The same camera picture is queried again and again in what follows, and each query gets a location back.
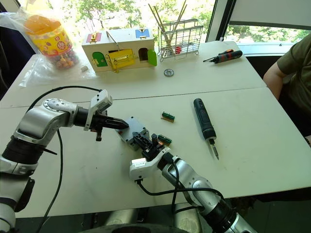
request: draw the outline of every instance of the orange lid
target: orange lid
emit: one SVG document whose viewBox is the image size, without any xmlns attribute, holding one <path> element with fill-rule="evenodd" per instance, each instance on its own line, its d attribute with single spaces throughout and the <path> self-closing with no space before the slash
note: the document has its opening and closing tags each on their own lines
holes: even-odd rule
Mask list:
<svg viewBox="0 0 311 233">
<path fill-rule="evenodd" d="M 43 16 L 33 15 L 30 16 L 24 23 L 29 35 L 41 35 L 49 33 L 58 28 L 61 23 L 58 20 L 45 18 Z"/>
</svg>

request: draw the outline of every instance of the screwdriver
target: screwdriver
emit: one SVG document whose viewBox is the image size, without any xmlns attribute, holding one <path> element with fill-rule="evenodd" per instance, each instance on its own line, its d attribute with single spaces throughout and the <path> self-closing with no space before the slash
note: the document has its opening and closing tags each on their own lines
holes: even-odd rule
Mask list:
<svg viewBox="0 0 311 233">
<path fill-rule="evenodd" d="M 221 63 L 221 62 L 226 62 L 229 60 L 237 59 L 237 58 L 241 57 L 242 55 L 243 55 L 243 53 L 241 50 L 234 51 L 234 52 L 225 51 L 223 53 L 220 53 L 218 56 L 209 58 L 207 60 L 204 60 L 203 62 L 209 61 L 209 62 L 214 62 L 214 63 Z"/>
<path fill-rule="evenodd" d="M 198 117 L 202 134 L 205 140 L 213 147 L 216 158 L 219 160 L 218 152 L 215 147 L 216 133 L 208 117 L 203 101 L 197 98 L 193 101 L 194 109 Z"/>
</svg>

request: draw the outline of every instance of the gray plastic part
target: gray plastic part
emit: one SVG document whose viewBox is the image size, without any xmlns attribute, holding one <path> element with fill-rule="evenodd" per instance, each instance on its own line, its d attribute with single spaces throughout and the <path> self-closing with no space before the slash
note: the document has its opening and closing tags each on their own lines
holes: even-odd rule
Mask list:
<svg viewBox="0 0 311 233">
<path fill-rule="evenodd" d="M 137 132 L 149 138 L 149 131 L 133 116 L 125 121 L 128 128 L 123 130 L 116 130 L 122 141 L 129 145 L 134 151 L 139 149 L 139 146 L 134 142 L 133 133 Z"/>
</svg>

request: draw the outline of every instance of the wire basket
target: wire basket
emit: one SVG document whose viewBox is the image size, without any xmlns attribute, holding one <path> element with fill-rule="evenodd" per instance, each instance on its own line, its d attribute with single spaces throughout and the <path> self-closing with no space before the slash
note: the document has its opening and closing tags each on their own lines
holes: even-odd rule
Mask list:
<svg viewBox="0 0 311 233">
<path fill-rule="evenodd" d="M 165 32 L 160 27 L 157 29 L 158 56 L 161 56 L 161 62 L 170 57 L 186 58 L 188 53 L 199 54 L 203 25 L 198 19 L 164 23 L 163 26 Z"/>
</svg>

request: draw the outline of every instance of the person's arm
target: person's arm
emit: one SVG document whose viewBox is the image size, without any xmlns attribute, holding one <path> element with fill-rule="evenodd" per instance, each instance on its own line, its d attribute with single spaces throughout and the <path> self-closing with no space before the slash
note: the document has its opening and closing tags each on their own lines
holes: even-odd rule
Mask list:
<svg viewBox="0 0 311 233">
<path fill-rule="evenodd" d="M 275 62 L 264 74 L 263 80 L 271 90 L 272 94 L 278 100 L 283 86 L 283 78 L 286 76 Z"/>
</svg>

